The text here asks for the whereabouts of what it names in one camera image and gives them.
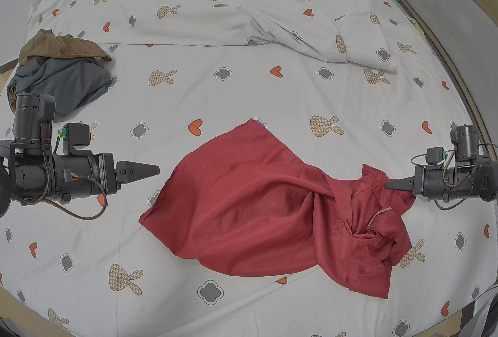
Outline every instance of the headboard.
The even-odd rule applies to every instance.
[[[482,141],[498,143],[498,0],[402,2],[449,66]]]

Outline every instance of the clothing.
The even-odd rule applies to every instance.
[[[364,165],[335,180],[249,120],[187,154],[140,223],[181,258],[217,272],[270,276],[316,264],[337,283],[388,297],[391,267],[412,247],[410,192]]]
[[[54,121],[105,94],[111,81],[109,71],[93,58],[31,58],[19,66],[7,86],[10,109],[16,112],[17,95],[34,92],[55,98]]]
[[[52,30],[39,30],[19,53],[19,66],[25,65],[34,56],[46,58],[93,58],[112,60],[95,42],[70,35],[54,36]]]

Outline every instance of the red shirt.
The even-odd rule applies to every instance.
[[[187,154],[140,223],[181,258],[233,276],[316,264],[352,291],[387,298],[391,267],[412,247],[401,215],[415,197],[364,165],[336,180],[254,120]]]

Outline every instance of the brown cloth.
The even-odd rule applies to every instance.
[[[95,42],[82,40],[70,35],[59,35],[56,37],[53,35],[52,30],[39,30],[21,48],[19,66],[25,65],[34,56],[56,59],[98,57],[104,60],[112,60]]]

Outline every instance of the motor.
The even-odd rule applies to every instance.
[[[159,174],[158,166],[131,161],[119,161],[114,168],[112,153],[94,155],[91,150],[83,149],[90,145],[90,127],[83,123],[65,124],[52,153],[54,115],[53,97],[17,96],[14,139],[0,141],[0,216],[14,199],[24,206],[43,201],[77,218],[92,220],[106,209],[107,195],[115,194],[122,184]],[[63,155],[56,153],[60,139]],[[98,194],[103,195],[104,205],[93,217],[77,216],[54,202],[64,205],[71,199]]]
[[[424,201],[434,200],[439,209],[452,209],[465,199],[480,197],[486,202],[496,199],[498,193],[498,162],[491,161],[487,154],[479,154],[479,136],[475,125],[455,127],[450,133],[451,143],[454,145],[450,158],[442,147],[427,149],[425,160],[427,165],[413,162],[415,165],[414,177],[396,179],[385,183],[384,187],[413,194]],[[448,168],[452,158],[455,158],[455,167]],[[461,199],[450,207],[442,207],[438,200],[449,203],[451,200]]]

